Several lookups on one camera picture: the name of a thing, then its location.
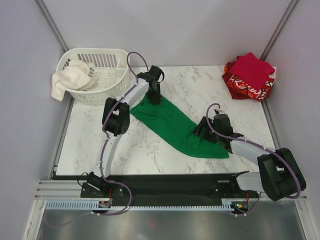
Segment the green t-shirt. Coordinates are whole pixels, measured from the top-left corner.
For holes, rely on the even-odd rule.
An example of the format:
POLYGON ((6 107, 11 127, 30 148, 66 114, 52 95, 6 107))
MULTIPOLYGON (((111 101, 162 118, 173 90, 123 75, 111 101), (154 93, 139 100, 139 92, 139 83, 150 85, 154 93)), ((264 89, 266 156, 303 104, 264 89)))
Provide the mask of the green t-shirt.
POLYGON ((161 97, 160 104, 152 104, 147 97, 130 113, 166 143, 182 154, 201 159, 227 159, 229 153, 216 143, 204 140, 192 133, 197 126, 177 106, 161 97))

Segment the white cream t-shirt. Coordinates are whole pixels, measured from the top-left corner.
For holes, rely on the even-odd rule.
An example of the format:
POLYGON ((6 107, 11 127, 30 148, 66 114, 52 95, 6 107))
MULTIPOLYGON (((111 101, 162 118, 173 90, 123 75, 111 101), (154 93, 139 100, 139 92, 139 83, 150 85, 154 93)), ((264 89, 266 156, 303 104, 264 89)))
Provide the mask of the white cream t-shirt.
POLYGON ((85 91, 97 81, 93 71, 82 60, 71 60, 64 70, 56 71, 51 77, 51 97, 62 101, 66 90, 85 91))

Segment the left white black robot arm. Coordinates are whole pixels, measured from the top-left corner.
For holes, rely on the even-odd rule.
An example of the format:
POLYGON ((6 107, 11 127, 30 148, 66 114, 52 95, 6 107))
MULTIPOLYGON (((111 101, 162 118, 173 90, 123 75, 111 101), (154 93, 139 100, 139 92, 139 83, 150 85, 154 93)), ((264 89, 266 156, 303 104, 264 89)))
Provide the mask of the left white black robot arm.
POLYGON ((158 66, 151 66, 149 71, 140 72, 136 76, 136 83, 118 98, 107 98, 102 116, 102 131, 106 134, 99 163, 93 172, 88 174, 87 183, 92 186, 92 191, 99 197, 106 196, 110 191, 109 180, 111 163, 121 137, 130 126, 130 109, 143 95, 152 105, 161 103, 160 83, 165 74, 158 66))

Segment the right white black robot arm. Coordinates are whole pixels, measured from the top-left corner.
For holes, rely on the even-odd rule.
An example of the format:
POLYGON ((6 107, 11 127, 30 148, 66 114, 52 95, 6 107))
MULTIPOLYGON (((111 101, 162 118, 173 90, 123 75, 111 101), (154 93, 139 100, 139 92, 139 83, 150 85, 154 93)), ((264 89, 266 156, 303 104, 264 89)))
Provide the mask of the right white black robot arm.
POLYGON ((307 187, 288 148, 267 148, 234 132, 227 114, 217 114, 214 118, 203 116, 192 133, 258 166, 258 172, 239 173, 229 184, 229 191, 235 197, 242 196, 246 191, 255 191, 265 193, 272 201, 294 199, 307 187))

